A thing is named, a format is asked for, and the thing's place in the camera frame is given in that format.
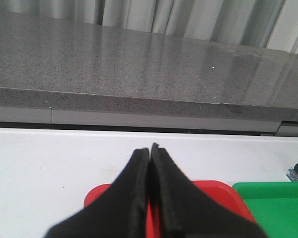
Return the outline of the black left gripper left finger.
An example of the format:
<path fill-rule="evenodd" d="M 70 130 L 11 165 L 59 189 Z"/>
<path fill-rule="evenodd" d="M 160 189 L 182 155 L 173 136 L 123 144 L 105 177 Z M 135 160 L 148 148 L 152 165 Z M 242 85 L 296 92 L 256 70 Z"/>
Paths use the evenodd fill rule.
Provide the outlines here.
<path fill-rule="evenodd" d="M 114 182 L 92 203 L 51 227 L 47 238 L 144 238 L 148 148 L 133 151 Z"/>

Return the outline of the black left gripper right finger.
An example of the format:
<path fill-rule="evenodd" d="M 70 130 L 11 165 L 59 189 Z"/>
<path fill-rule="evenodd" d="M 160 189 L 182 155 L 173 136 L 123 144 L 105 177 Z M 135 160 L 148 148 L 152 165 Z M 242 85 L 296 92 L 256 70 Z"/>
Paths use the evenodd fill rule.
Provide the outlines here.
<path fill-rule="evenodd" d="M 262 228 L 198 189 L 165 148 L 154 143 L 149 163 L 150 199 L 162 238 L 265 238 Z"/>

